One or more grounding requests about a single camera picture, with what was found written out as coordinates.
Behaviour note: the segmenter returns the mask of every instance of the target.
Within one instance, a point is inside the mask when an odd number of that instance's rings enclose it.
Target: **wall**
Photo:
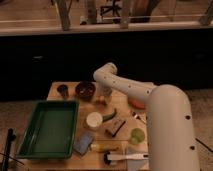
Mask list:
[[[0,100],[46,98],[52,81],[118,75],[182,89],[213,87],[212,29],[0,37]]]

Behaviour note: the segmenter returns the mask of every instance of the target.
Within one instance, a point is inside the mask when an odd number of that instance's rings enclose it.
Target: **green tray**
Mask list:
[[[77,101],[40,101],[25,131],[17,158],[62,159],[72,154]]]

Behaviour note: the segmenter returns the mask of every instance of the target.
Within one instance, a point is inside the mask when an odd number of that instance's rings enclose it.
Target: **bowl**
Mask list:
[[[75,87],[75,93],[82,100],[89,101],[93,97],[95,89],[95,85],[92,82],[83,81]]]

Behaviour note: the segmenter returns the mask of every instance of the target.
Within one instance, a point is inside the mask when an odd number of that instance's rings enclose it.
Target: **chair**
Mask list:
[[[112,0],[112,5],[101,6],[100,15],[103,17],[104,14],[112,11],[113,17],[120,17],[119,10],[121,10],[122,8],[118,4],[116,4],[118,1],[120,0]]]

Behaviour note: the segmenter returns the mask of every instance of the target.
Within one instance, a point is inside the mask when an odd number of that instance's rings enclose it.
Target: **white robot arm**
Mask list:
[[[107,63],[94,79],[146,104],[149,165],[152,171],[199,171],[194,127],[187,95],[172,85],[155,86],[116,76]]]

